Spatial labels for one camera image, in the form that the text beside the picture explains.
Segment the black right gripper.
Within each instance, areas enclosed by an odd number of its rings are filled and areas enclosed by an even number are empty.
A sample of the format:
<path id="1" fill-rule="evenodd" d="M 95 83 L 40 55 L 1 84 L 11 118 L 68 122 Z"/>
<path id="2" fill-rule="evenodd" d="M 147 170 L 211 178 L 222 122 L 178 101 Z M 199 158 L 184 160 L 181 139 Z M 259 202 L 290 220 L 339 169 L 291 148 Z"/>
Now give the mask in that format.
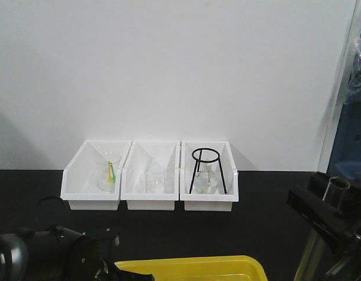
<path id="1" fill-rule="evenodd" d="M 316 172 L 287 204 L 305 218 L 332 251 L 325 280 L 361 280 L 361 182 Z"/>

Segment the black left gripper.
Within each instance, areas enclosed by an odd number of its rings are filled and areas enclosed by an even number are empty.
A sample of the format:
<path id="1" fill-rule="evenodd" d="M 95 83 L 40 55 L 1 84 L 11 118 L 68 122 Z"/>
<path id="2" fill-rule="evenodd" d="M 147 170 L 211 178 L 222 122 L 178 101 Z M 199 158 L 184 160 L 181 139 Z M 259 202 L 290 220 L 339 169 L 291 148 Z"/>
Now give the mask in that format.
<path id="1" fill-rule="evenodd" d="M 0 280 L 154 281 L 130 272 L 99 253 L 98 240 L 61 226 L 46 231 L 22 228 L 0 234 Z"/>

